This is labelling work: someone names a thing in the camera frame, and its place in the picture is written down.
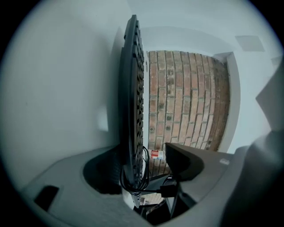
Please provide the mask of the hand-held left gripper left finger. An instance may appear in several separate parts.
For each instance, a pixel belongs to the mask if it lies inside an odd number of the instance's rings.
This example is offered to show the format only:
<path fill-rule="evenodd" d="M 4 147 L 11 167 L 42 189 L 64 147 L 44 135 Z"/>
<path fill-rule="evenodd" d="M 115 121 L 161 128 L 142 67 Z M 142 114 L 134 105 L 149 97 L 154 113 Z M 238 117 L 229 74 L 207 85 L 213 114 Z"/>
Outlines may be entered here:
<path fill-rule="evenodd" d="M 61 159 L 22 195 L 47 223 L 68 227 L 152 227 L 125 203 L 118 146 Z"/>

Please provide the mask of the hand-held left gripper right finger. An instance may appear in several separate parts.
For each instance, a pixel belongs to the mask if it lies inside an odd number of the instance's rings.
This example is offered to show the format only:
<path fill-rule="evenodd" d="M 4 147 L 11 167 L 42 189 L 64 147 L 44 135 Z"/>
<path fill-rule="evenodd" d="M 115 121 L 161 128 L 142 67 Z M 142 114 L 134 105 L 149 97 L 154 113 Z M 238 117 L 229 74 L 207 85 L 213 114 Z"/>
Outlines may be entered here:
<path fill-rule="evenodd" d="M 277 132 L 234 154 L 166 144 L 177 181 L 165 227 L 271 227 L 277 222 Z"/>

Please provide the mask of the black keyboard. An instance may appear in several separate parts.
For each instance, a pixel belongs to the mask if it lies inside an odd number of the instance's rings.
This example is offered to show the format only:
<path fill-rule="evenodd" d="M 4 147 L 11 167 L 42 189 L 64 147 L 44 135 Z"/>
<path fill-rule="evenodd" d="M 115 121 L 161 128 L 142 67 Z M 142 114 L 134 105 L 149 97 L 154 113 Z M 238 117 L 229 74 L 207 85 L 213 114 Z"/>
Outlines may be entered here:
<path fill-rule="evenodd" d="M 145 188 L 143 175 L 144 52 L 136 15 L 128 20 L 118 76 L 121 185 L 132 195 Z"/>

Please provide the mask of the small red white box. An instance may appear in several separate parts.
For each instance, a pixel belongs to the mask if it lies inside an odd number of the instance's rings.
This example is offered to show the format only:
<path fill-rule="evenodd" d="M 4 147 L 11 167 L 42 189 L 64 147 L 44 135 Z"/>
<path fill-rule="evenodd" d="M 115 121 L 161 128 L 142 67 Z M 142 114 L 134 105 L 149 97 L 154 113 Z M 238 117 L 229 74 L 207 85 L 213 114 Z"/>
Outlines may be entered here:
<path fill-rule="evenodd" d="M 151 150 L 150 157 L 152 159 L 159 159 L 159 160 L 165 159 L 164 158 L 164 152 L 158 151 L 158 150 Z"/>

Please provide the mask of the white ceiling vent panel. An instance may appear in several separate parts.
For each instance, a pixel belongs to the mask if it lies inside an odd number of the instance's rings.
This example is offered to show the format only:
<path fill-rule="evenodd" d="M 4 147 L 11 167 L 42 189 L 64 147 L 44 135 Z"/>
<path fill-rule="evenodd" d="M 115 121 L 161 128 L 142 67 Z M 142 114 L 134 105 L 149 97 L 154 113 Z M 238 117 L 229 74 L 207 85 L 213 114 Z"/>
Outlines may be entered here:
<path fill-rule="evenodd" d="M 263 44 L 258 36 L 241 35 L 241 36 L 235 36 L 235 38 L 243 51 L 265 52 Z"/>

